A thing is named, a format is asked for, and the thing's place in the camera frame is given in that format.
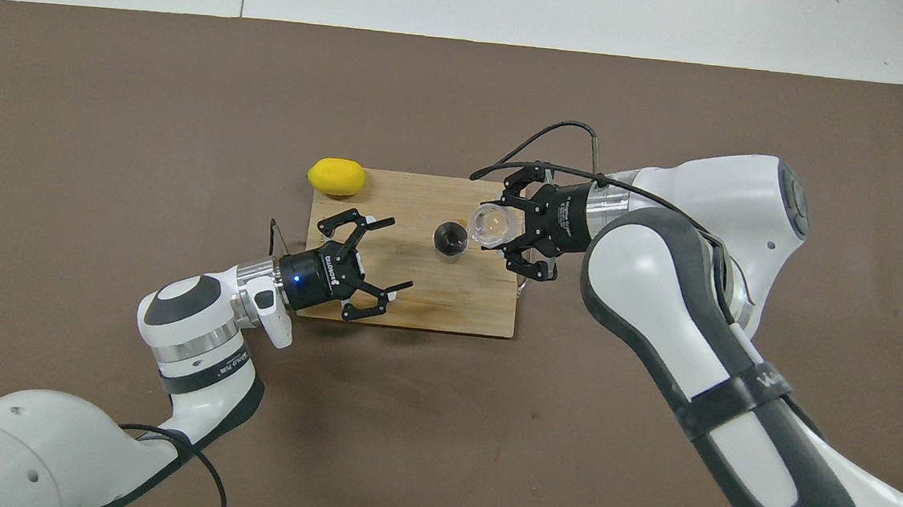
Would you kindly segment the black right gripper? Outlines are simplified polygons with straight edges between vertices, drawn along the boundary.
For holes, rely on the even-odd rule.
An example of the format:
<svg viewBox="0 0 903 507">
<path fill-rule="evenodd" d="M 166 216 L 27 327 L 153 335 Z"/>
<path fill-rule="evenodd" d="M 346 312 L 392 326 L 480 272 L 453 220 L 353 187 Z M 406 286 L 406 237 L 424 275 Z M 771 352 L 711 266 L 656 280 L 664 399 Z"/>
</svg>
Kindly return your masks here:
<svg viewBox="0 0 903 507">
<path fill-rule="evenodd" d="M 535 227 L 501 243 L 500 254 L 516 276 L 552 282 L 557 279 L 557 255 L 584 252 L 591 243 L 586 206 L 593 185 L 557 186 L 554 165 L 548 162 L 513 162 L 511 169 L 497 205 L 540 215 Z"/>
</svg>

